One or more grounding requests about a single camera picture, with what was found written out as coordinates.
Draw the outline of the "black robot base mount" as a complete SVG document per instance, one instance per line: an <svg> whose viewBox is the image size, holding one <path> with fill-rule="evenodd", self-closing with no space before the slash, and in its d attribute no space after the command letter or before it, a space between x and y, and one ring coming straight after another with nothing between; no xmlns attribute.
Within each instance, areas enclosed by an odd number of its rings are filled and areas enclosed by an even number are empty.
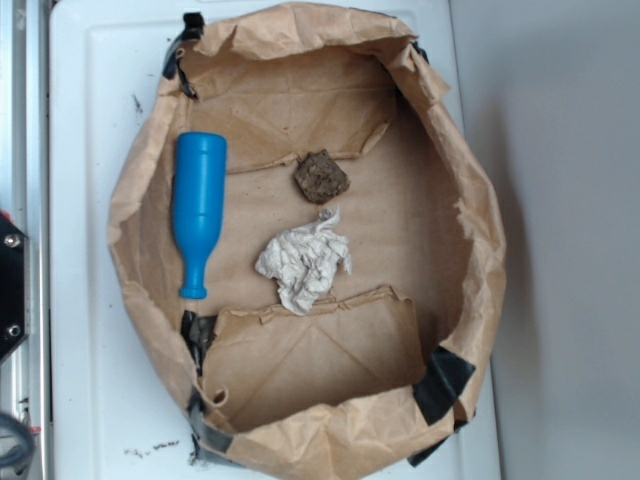
<svg viewBox="0 0 640 480"><path fill-rule="evenodd" d="M1 211L1 363L27 336L26 279L28 237Z"/></svg>

